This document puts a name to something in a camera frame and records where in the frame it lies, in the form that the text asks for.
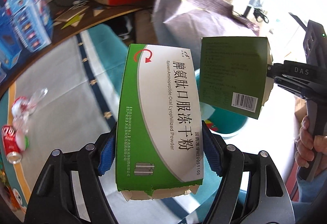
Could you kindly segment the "person right hand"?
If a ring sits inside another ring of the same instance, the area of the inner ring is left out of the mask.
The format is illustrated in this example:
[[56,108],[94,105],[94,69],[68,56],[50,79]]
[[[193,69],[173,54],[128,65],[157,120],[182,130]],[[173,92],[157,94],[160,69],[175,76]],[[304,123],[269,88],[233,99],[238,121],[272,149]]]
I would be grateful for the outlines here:
[[314,159],[314,150],[317,153],[322,153],[322,158],[315,174],[318,175],[326,170],[326,136],[316,135],[313,137],[309,133],[309,125],[310,121],[306,115],[302,120],[301,128],[299,130],[299,139],[297,140],[296,144],[297,150],[295,152],[295,162],[301,168],[309,168],[309,162],[313,161]]

